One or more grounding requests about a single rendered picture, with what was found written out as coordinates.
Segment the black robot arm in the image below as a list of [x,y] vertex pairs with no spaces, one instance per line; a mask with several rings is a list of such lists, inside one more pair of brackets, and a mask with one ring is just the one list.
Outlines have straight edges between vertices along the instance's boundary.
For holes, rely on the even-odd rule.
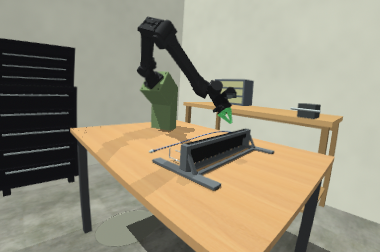
[[[147,17],[138,27],[138,31],[141,34],[141,62],[137,72],[145,78],[145,82],[143,83],[145,86],[150,88],[151,85],[152,87],[150,89],[153,89],[155,85],[164,77],[159,72],[153,70],[156,69],[157,65],[154,57],[152,60],[154,63],[149,69],[151,64],[151,56],[153,56],[153,44],[155,43],[158,49],[166,49],[168,51],[179,68],[185,74],[193,88],[193,91],[198,96],[205,99],[208,94],[211,100],[214,98],[217,106],[221,103],[229,103],[228,99],[237,98],[237,92],[234,87],[228,87],[223,93],[221,93],[223,88],[222,82],[218,80],[211,80],[210,82],[207,82],[204,80],[179,44],[175,35],[177,30],[171,21]],[[152,37],[152,39],[150,37]],[[165,41],[163,42],[163,40]],[[147,71],[145,73],[146,69]]]

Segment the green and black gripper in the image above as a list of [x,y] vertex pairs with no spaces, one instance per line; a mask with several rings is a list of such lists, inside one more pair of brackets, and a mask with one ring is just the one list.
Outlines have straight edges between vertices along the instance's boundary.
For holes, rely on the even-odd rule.
[[[216,104],[214,98],[213,98],[212,102],[214,103],[215,107],[217,107],[217,104]],[[218,108],[215,108],[212,111],[218,112],[217,115],[219,117],[221,117],[222,119],[227,121],[229,124],[231,124],[232,123],[232,109],[231,109],[231,107],[228,107],[228,106],[232,106],[231,103],[222,103],[222,104],[218,105]],[[225,116],[226,114],[228,115],[229,119]]]

